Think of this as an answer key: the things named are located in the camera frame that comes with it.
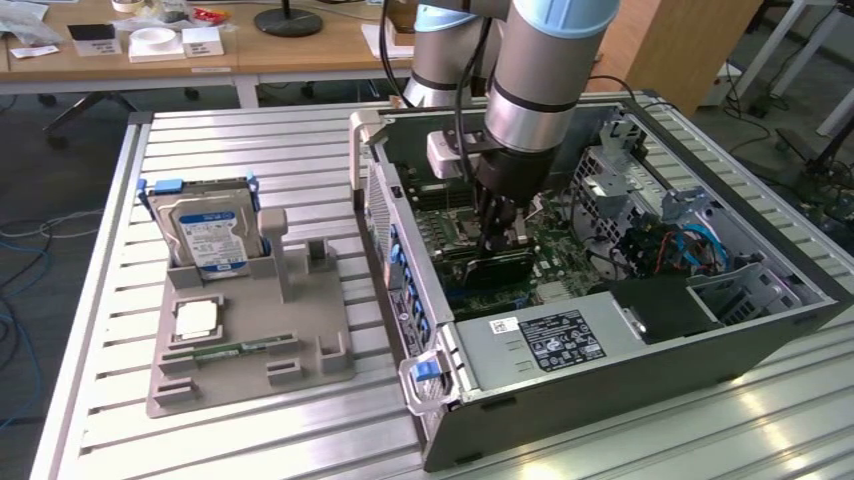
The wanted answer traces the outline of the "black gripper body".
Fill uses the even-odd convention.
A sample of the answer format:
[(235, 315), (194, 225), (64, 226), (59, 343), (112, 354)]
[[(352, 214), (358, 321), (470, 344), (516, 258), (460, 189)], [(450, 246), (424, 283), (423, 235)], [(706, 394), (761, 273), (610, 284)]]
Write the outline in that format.
[(508, 199), (531, 199), (541, 191), (555, 160), (555, 149), (525, 153), (496, 149), (480, 154), (475, 167), (478, 183)]

